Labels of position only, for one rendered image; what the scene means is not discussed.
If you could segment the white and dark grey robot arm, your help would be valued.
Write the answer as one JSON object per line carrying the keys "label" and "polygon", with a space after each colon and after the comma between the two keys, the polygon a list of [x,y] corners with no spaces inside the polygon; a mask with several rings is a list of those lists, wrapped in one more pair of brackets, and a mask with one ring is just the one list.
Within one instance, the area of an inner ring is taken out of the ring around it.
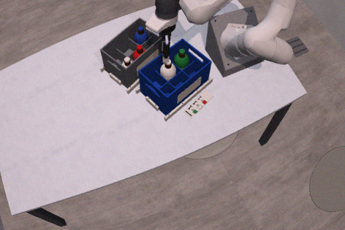
{"label": "white and dark grey robot arm", "polygon": [[[145,26],[158,34],[176,24],[181,9],[189,23],[203,25],[231,1],[155,0],[155,13]],[[297,0],[272,0],[266,17],[257,26],[228,23],[220,39],[222,49],[235,60],[251,55],[288,64],[292,60],[292,47],[276,35],[290,27],[296,6]]]}

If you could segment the white bottle with grey label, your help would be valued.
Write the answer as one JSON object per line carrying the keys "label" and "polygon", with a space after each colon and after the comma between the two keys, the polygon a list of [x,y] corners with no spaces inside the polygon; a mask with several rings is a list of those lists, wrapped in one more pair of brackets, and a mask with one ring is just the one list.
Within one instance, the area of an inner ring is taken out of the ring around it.
{"label": "white bottle with grey label", "polygon": [[163,76],[167,81],[169,81],[174,76],[176,76],[175,65],[172,64],[170,59],[169,59],[169,63],[162,64],[160,68],[160,75]]}

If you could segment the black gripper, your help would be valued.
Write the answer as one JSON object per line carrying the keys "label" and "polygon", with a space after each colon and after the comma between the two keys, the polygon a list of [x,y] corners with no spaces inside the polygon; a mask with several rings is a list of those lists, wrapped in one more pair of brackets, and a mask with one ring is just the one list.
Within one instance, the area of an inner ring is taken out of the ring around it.
{"label": "black gripper", "polygon": [[[168,27],[168,28],[164,29],[163,31],[161,31],[161,33],[162,33],[162,51],[164,50],[164,54],[162,52],[163,63],[169,63],[169,59],[170,59],[170,37],[171,37],[170,32],[175,30],[175,25]],[[164,38],[163,38],[163,33],[164,33]]]}

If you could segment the red bottle with pink label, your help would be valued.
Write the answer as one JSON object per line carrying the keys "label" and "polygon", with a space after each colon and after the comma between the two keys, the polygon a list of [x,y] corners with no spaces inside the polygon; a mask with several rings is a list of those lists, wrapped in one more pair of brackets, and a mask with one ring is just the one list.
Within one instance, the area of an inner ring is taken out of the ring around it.
{"label": "red bottle with pink label", "polygon": [[136,51],[134,51],[133,53],[133,61],[139,57],[143,52],[145,51],[145,49],[143,49],[142,45],[138,45]]}

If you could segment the white paper pick list strip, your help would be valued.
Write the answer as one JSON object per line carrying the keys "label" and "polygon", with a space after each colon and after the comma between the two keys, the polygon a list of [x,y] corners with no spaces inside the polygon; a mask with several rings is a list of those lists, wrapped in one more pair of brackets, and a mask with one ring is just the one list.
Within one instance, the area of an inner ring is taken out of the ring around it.
{"label": "white paper pick list strip", "polygon": [[212,97],[213,95],[204,90],[183,112],[193,118]]}

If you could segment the green bottle with pale green label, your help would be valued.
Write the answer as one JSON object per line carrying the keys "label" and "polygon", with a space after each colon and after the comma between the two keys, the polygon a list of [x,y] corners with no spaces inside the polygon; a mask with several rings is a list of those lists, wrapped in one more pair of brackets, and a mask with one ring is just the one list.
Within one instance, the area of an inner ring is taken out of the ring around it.
{"label": "green bottle with pale green label", "polygon": [[189,65],[189,56],[185,55],[185,50],[180,49],[179,53],[177,53],[174,57],[174,64],[178,66],[181,70],[186,68]]}

